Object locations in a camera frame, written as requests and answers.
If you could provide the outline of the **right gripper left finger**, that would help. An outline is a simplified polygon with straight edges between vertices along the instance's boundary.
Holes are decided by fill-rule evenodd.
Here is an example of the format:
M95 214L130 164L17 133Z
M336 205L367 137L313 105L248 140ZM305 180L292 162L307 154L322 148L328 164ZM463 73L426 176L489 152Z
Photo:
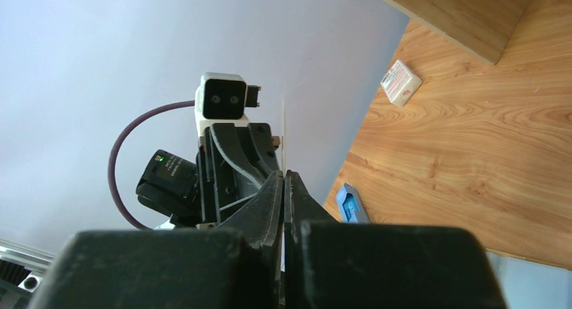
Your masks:
M210 229L81 231L31 308L278 308L283 174Z

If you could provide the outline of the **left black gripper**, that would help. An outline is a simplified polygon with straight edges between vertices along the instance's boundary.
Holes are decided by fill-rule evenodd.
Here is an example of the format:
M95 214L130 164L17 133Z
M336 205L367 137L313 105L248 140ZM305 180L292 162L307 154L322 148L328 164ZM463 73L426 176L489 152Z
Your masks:
M281 139L268 123L214 123L197 155L198 229L279 229L282 226Z

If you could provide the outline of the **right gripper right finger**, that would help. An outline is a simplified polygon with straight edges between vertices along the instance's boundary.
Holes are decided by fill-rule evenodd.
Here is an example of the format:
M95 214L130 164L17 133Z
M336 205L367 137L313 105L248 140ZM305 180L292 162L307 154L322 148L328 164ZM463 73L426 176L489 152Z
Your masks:
M486 251L459 227L340 223L284 179L287 308L506 308Z

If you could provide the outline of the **pink white card pack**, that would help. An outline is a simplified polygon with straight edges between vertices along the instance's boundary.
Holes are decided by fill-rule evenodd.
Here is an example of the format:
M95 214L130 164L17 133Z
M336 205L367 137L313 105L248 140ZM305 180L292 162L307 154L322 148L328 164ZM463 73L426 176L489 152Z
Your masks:
M402 60L397 59L383 76L380 85L389 102L403 108L422 82Z

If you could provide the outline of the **blue small box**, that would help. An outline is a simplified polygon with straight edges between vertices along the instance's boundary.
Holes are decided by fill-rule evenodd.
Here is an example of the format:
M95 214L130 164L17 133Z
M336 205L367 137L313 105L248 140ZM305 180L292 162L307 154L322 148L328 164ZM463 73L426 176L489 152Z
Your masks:
M358 191L344 183L335 195L335 200L344 223L371 223Z

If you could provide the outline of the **wooden shelf unit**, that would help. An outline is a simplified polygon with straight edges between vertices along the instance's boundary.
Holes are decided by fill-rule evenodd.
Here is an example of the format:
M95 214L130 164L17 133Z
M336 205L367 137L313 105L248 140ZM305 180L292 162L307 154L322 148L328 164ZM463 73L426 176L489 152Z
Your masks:
M383 1L486 65L495 65L531 0Z

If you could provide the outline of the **aluminium rail frame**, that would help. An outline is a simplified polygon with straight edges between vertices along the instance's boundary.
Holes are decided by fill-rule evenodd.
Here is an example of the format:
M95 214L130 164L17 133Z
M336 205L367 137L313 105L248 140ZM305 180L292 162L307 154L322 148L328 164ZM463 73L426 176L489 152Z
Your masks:
M1 239L1 307L27 308L54 255Z

